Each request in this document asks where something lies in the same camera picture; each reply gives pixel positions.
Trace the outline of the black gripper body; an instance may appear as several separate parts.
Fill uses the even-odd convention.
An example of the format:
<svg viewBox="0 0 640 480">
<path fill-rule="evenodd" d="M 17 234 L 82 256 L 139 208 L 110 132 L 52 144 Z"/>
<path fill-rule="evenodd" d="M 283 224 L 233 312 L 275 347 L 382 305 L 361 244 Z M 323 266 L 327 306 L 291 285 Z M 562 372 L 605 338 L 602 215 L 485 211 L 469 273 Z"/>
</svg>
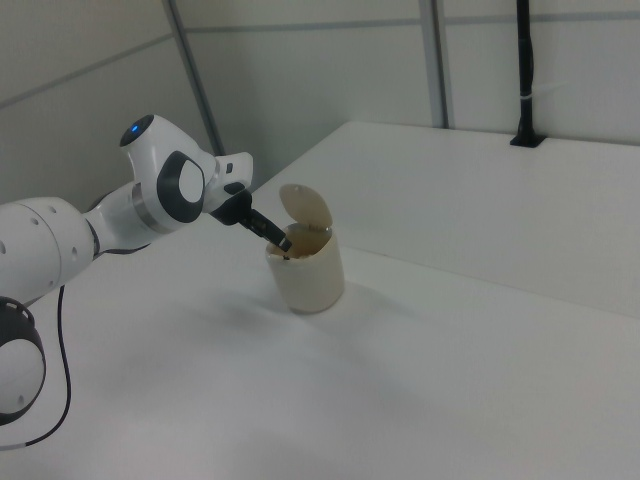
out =
<svg viewBox="0 0 640 480">
<path fill-rule="evenodd" d="M 225 201 L 210 215 L 225 226 L 240 224 L 247 227 L 251 211 L 252 195 L 248 190 L 243 190 Z"/>
</svg>

